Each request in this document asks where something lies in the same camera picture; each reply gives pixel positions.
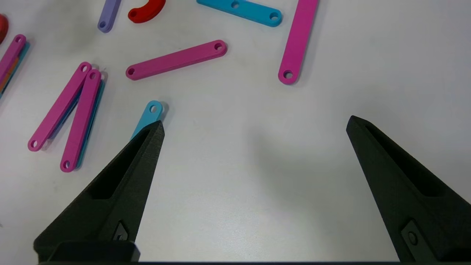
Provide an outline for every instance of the screw hole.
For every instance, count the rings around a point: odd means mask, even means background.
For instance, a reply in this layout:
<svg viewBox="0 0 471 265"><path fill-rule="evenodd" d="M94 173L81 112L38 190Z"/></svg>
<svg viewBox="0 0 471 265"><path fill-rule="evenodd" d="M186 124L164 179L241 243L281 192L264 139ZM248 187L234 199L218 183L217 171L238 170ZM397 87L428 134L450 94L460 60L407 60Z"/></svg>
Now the screw hole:
<svg viewBox="0 0 471 265"><path fill-rule="evenodd" d="M278 13L275 13L275 12L271 13L270 14L270 19L271 20L278 20Z"/></svg>
<svg viewBox="0 0 471 265"><path fill-rule="evenodd" d="M293 73L290 71L290 70L286 70L284 73L283 73L283 76L286 78L286 79L291 79L293 77Z"/></svg>
<svg viewBox="0 0 471 265"><path fill-rule="evenodd" d="M411 242L411 244L414 246L417 246L417 242L418 242L417 235L414 232L409 232L408 236L409 236L409 241Z"/></svg>

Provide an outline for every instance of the red object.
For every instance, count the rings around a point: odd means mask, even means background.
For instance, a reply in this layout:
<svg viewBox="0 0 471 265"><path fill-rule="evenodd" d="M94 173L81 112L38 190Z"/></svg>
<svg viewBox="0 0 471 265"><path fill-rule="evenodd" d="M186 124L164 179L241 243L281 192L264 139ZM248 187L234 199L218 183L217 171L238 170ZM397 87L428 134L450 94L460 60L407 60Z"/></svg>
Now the red object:
<svg viewBox="0 0 471 265"><path fill-rule="evenodd" d="M131 9L128 17L134 23L144 23L158 15L164 5L165 0L149 0L143 7Z"/></svg>
<svg viewBox="0 0 471 265"><path fill-rule="evenodd" d="M8 32L8 19L6 16L0 14L0 43L5 39Z"/></svg>

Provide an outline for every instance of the white table surface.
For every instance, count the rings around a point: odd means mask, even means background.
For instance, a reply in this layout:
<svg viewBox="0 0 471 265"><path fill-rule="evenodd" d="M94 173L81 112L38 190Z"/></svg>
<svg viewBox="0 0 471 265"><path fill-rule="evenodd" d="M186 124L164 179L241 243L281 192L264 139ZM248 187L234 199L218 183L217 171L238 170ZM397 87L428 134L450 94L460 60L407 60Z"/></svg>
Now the white table surface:
<svg viewBox="0 0 471 265"><path fill-rule="evenodd" d="M124 0L3 0L31 42L0 99L0 263L34 264L33 240L129 141L150 100L165 140L136 244L141 261L397 260L345 128L377 125L471 201L471 1L321 0L302 74L277 72L296 1L257 0L271 28L168 0L137 25ZM224 57L131 81L126 68L216 39ZM79 171L60 171L72 119L46 151L27 142L82 61L108 82Z"/></svg>

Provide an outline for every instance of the purple plastic link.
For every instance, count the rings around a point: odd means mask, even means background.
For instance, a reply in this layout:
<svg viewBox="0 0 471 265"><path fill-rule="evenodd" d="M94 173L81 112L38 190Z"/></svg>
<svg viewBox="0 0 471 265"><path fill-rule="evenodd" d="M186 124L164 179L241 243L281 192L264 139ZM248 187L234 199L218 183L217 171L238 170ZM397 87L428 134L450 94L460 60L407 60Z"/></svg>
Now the purple plastic link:
<svg viewBox="0 0 471 265"><path fill-rule="evenodd" d="M39 151L49 136L54 132L70 105L75 102L75 99L85 82L85 76L90 70L91 64L87 62L81 63L77 70L75 70L72 78L69 80L64 90L60 93L56 102L54 102L52 108L49 110L46 117L29 140L28 149L30 151Z"/></svg>
<svg viewBox="0 0 471 265"><path fill-rule="evenodd" d="M106 0L101 11L100 21L98 21L98 29L101 32L108 33L113 28L120 3L121 0Z"/></svg>
<svg viewBox="0 0 471 265"><path fill-rule="evenodd" d="M62 155L62 162L60 163L60 169L64 172L74 170L79 161L83 141L86 139L88 125L93 115L100 80L101 73L96 69L88 72L85 78L79 103L77 104L77 111L73 117L69 138L67 138L64 154Z"/></svg>

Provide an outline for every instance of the screw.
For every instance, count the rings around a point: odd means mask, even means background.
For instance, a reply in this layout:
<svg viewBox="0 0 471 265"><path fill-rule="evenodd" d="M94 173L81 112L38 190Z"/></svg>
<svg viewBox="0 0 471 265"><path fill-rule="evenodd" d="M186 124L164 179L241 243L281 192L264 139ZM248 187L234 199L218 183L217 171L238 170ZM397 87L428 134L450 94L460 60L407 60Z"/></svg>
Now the screw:
<svg viewBox="0 0 471 265"><path fill-rule="evenodd" d="M414 232L409 232L409 241L411 242L412 245L416 246L417 245L417 235Z"/></svg>

